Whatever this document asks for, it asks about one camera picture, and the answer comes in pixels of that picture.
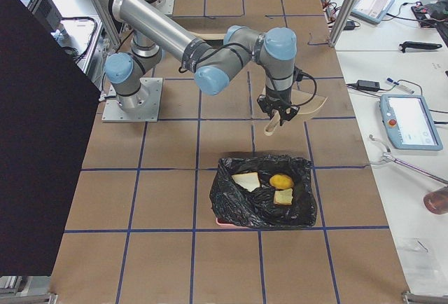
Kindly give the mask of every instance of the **table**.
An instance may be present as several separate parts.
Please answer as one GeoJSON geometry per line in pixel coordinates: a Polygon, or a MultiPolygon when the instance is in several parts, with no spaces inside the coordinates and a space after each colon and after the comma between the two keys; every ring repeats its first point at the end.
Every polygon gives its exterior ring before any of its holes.
{"type": "MultiPolygon", "coordinates": [[[[338,6],[341,6],[343,2],[343,0],[332,1],[338,6]]],[[[416,1],[418,0],[395,0],[389,13],[396,15],[401,4],[416,1]]],[[[400,17],[414,19],[411,11],[412,5],[415,4],[403,6],[400,17]]],[[[354,19],[361,23],[361,29],[343,31],[336,44],[336,50],[398,50],[398,45],[404,41],[424,41],[440,43],[443,45],[442,50],[448,51],[448,47],[446,47],[436,29],[420,29],[417,22],[393,19],[373,25],[354,19]]]]}
{"type": "MultiPolygon", "coordinates": [[[[342,0],[335,0],[339,5],[342,0]]],[[[390,13],[398,13],[400,4],[416,0],[395,0],[390,13]]],[[[413,18],[410,6],[403,6],[401,16],[413,18]]],[[[448,49],[435,29],[419,29],[416,22],[394,19],[371,25],[361,22],[361,28],[343,32],[336,45],[337,56],[346,83],[358,79],[379,81],[382,88],[390,88],[386,78],[406,79],[418,83],[430,109],[448,110],[448,49]],[[436,51],[397,51],[403,41],[441,43],[436,51]]],[[[419,94],[417,87],[409,85],[419,94]]],[[[357,117],[367,155],[378,161],[383,148],[369,139],[369,134],[380,138],[392,148],[382,125],[376,97],[350,90],[351,103],[357,117]]],[[[405,94],[399,89],[390,93],[405,94]]],[[[434,120],[448,120],[446,114],[433,113],[434,120]]],[[[438,152],[401,151],[392,154],[440,177],[448,178],[448,128],[437,128],[445,148],[438,152]]],[[[381,200],[398,249],[400,262],[410,290],[417,294],[442,296],[448,293],[448,257],[445,250],[447,216],[431,214],[423,204],[423,196],[442,187],[442,184],[393,163],[374,167],[381,200]],[[410,242],[424,243],[427,254],[410,254],[404,249],[410,242]]]]}

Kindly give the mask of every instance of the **metal mounting plate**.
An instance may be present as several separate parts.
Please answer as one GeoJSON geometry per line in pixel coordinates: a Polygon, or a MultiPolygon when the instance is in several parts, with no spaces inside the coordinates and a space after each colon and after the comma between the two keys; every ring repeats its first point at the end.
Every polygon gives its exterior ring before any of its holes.
{"type": "MultiPolygon", "coordinates": [[[[149,91],[149,97],[146,102],[134,111],[124,111],[120,108],[116,99],[108,99],[104,107],[103,122],[157,122],[163,79],[141,78],[140,81],[149,91]]],[[[108,95],[116,95],[112,86],[108,95]]]]}
{"type": "Polygon", "coordinates": [[[165,3],[162,6],[156,6],[156,8],[164,15],[173,15],[174,0],[165,0],[165,3]]]}

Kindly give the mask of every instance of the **black plastic bag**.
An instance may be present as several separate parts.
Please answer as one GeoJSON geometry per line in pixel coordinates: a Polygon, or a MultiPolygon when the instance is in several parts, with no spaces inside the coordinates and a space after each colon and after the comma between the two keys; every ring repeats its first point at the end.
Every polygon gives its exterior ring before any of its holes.
{"type": "Polygon", "coordinates": [[[311,162],[290,156],[221,158],[210,191],[219,221],[257,229],[300,229],[316,223],[316,201],[311,189],[311,162]],[[249,192],[236,184],[233,174],[257,172],[261,187],[249,192]],[[275,205],[269,179],[283,173],[294,181],[293,204],[275,205]]]}

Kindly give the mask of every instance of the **touchscreen display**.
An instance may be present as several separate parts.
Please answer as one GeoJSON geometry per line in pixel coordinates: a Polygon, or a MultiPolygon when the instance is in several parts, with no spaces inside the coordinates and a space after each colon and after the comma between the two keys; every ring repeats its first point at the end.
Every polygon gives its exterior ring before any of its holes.
{"type": "Polygon", "coordinates": [[[377,19],[391,2],[392,0],[359,0],[354,10],[377,19]]]}
{"type": "Polygon", "coordinates": [[[436,145],[421,100],[417,97],[389,97],[402,142],[406,145],[436,145]]]}

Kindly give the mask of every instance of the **yellow fruit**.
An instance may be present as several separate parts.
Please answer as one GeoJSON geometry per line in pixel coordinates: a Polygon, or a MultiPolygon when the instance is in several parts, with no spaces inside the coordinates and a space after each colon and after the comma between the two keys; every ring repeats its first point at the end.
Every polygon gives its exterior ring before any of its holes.
{"type": "Polygon", "coordinates": [[[279,190],[286,190],[287,188],[294,187],[294,181],[291,177],[282,173],[272,176],[271,179],[269,179],[269,184],[279,190]]]}

